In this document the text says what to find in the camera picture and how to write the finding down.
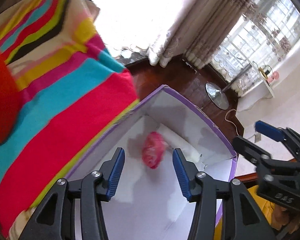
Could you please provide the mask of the white tissue pack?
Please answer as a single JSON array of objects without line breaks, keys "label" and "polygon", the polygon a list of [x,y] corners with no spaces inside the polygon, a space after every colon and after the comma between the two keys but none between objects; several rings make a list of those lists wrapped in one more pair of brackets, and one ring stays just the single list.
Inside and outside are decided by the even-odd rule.
[{"label": "white tissue pack", "polygon": [[187,161],[193,163],[198,163],[200,161],[200,153],[190,143],[167,126],[160,124],[157,132],[163,137],[170,148],[180,148]]}]

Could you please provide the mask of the pink round floral pouch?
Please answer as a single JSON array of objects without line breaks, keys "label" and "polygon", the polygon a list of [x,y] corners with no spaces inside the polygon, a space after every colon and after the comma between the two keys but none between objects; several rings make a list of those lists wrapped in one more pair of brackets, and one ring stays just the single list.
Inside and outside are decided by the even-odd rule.
[{"label": "pink round floral pouch", "polygon": [[167,147],[168,144],[160,133],[149,133],[142,148],[143,163],[151,169],[156,169],[160,165]]}]

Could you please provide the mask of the yellow sofa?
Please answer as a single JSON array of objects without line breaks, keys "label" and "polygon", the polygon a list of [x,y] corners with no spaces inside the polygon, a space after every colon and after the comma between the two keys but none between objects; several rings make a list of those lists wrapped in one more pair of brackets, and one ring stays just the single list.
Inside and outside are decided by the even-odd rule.
[{"label": "yellow sofa", "polygon": [[284,207],[278,206],[268,200],[259,197],[256,194],[258,186],[253,186],[248,189],[251,196],[257,202],[262,213],[265,215],[268,223],[274,230],[280,231],[283,227],[289,225],[289,234],[294,233],[300,227],[300,219],[295,222],[291,222],[290,215]]}]

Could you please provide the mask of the white side table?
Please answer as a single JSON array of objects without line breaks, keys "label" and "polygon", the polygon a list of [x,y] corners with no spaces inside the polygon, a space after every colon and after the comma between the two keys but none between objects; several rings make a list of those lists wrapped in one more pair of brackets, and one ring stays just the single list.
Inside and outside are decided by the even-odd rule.
[{"label": "white side table", "polygon": [[259,67],[255,61],[251,62],[251,65],[259,81],[239,99],[237,113],[243,113],[253,109],[253,107],[262,100],[275,98],[274,90],[267,81],[267,76],[261,72],[263,69]]}]

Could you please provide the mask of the round chrome lamp base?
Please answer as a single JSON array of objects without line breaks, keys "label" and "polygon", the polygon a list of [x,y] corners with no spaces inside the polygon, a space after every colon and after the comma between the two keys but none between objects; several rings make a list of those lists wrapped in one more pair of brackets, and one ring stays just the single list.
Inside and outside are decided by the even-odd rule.
[{"label": "round chrome lamp base", "polygon": [[210,98],[210,100],[214,103],[216,107],[224,111],[229,108],[229,102],[226,95],[217,85],[208,82],[205,85],[205,90],[207,96]]}]

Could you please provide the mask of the purple white storage box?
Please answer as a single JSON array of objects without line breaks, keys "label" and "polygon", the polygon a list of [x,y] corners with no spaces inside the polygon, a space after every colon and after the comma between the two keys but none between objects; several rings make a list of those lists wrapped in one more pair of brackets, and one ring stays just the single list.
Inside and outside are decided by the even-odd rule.
[{"label": "purple white storage box", "polygon": [[160,125],[199,152],[198,170],[217,180],[234,178],[237,157],[224,134],[189,100],[161,86],[93,143],[66,176],[81,179],[111,159],[117,148],[124,149],[115,196],[102,203],[109,239],[187,239],[189,235],[196,205],[182,195],[172,149],[167,149],[156,169],[141,159],[147,136]]}]

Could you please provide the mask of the lace window curtain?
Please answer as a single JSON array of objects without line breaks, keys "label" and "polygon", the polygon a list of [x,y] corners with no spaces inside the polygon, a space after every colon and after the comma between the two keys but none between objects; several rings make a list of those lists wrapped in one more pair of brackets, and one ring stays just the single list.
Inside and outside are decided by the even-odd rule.
[{"label": "lace window curtain", "polygon": [[244,96],[261,82],[256,68],[274,68],[299,39],[300,13],[291,0],[251,0],[214,53],[211,64],[227,82],[252,64],[231,87],[238,96]]}]

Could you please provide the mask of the striped colourful table cloth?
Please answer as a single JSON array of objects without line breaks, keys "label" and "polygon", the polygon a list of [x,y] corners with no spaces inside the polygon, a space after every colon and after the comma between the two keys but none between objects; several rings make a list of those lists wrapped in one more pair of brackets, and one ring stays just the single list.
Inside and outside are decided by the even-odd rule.
[{"label": "striped colourful table cloth", "polygon": [[0,14],[0,54],[21,108],[0,145],[0,233],[36,207],[104,132],[139,101],[109,53],[91,0],[22,0]]}]

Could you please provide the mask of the red thermos flask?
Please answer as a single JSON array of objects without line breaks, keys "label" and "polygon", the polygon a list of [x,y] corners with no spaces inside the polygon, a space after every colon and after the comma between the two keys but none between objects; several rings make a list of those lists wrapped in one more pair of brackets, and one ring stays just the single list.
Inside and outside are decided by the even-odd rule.
[{"label": "red thermos flask", "polygon": [[10,135],[20,109],[20,92],[0,55],[0,144]]}]

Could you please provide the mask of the beige curtain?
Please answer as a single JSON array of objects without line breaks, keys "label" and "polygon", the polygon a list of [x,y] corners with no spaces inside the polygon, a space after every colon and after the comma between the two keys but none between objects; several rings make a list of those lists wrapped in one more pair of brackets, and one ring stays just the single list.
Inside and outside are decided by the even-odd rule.
[{"label": "beige curtain", "polygon": [[177,19],[148,48],[150,65],[165,68],[178,55],[198,69],[211,60],[251,0],[186,0]]}]

